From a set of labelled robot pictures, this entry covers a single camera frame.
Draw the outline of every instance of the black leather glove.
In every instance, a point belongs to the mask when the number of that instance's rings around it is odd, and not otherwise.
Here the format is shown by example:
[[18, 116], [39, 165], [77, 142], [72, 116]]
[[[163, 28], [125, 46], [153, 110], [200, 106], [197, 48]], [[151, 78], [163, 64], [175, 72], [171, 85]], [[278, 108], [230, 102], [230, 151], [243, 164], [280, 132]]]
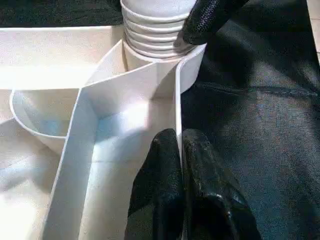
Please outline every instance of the black leather glove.
[[176, 240], [184, 221], [184, 187], [176, 132], [153, 139], [132, 186], [125, 240]]
[[189, 240], [261, 240], [233, 175], [199, 130], [182, 134], [186, 222]]
[[197, 0], [184, 24], [183, 39], [205, 44], [248, 0]]

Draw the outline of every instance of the gloved finger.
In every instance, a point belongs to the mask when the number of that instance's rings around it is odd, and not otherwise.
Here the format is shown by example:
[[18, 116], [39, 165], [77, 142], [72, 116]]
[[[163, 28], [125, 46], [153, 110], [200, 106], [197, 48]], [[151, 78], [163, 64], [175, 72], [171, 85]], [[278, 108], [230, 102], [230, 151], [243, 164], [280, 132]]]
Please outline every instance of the gloved finger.
[[261, 240], [238, 181], [207, 136], [186, 129], [182, 143], [188, 239]]
[[197, 0], [183, 27], [183, 39], [206, 43], [248, 0]]

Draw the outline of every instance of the black rubber glove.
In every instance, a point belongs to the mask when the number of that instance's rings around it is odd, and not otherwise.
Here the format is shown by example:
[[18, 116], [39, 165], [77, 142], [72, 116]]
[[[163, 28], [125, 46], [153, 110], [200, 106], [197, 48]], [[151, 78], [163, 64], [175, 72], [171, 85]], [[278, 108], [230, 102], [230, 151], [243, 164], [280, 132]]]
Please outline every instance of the black rubber glove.
[[176, 240], [184, 221], [184, 187], [176, 132], [153, 139], [132, 186], [125, 240]]
[[189, 240], [261, 240], [237, 180], [199, 130], [182, 133]]
[[184, 24], [183, 39], [205, 44], [248, 0], [197, 0]]

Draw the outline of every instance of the gloved hand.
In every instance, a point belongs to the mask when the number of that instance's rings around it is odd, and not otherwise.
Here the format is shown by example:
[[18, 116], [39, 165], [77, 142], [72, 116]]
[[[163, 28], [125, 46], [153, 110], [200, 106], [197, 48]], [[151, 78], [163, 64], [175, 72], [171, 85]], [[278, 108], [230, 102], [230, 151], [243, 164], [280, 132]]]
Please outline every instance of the gloved hand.
[[261, 240], [239, 183], [199, 130], [182, 133], [182, 166], [189, 240]]
[[197, 0], [184, 24], [183, 40], [205, 44], [248, 0]]
[[176, 240], [184, 222], [184, 186], [176, 132], [151, 142], [131, 192], [125, 240]]

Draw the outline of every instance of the white plastic surface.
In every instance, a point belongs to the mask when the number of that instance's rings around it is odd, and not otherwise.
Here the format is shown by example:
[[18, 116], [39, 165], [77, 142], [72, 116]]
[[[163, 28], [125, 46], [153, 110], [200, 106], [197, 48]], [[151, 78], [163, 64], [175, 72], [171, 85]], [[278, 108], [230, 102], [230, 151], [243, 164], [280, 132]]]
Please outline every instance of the white plastic surface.
[[182, 40], [181, 31], [195, 0], [121, 0], [121, 4], [127, 42], [139, 54], [167, 59], [194, 47]]
[[[0, 204], [7, 209], [0, 221], [5, 234], [22, 229], [0, 239], [123, 239], [151, 140], [174, 128], [181, 146], [180, 93], [196, 80], [205, 46], [152, 58], [122, 35], [122, 26], [0, 30], [8, 47], [0, 74], [12, 80], [0, 81], [7, 86], [0, 90]], [[86, 74], [69, 68], [88, 65]], [[25, 74], [51, 67], [52, 76]], [[16, 78], [23, 69], [25, 79]], [[11, 179], [17, 184], [9, 188]], [[22, 209], [28, 212], [17, 220]]]
[[16, 121], [61, 154], [78, 89], [14, 90], [10, 107]]
[[39, 239], [60, 156], [14, 119], [0, 141], [0, 239]]
[[80, 88], [122, 26], [0, 28], [0, 89]]

